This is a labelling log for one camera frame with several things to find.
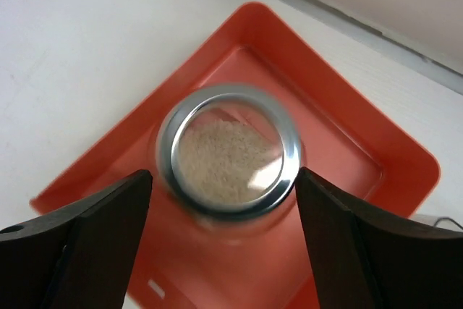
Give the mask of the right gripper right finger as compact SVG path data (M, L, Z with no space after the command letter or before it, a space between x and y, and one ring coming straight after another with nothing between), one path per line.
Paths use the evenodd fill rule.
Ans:
M302 167L297 205L321 308L461 308L462 233L399 217Z

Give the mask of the glass jar steel rim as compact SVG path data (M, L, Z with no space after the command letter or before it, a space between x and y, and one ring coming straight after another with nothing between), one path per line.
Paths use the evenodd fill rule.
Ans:
M251 85L199 88L153 131L152 158L169 197L206 233L239 240L293 209L302 142L275 96Z

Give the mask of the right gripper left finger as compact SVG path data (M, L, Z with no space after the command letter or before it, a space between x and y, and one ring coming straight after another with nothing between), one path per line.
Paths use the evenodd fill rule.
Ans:
M148 215L151 174L1 230L2 308L121 308Z

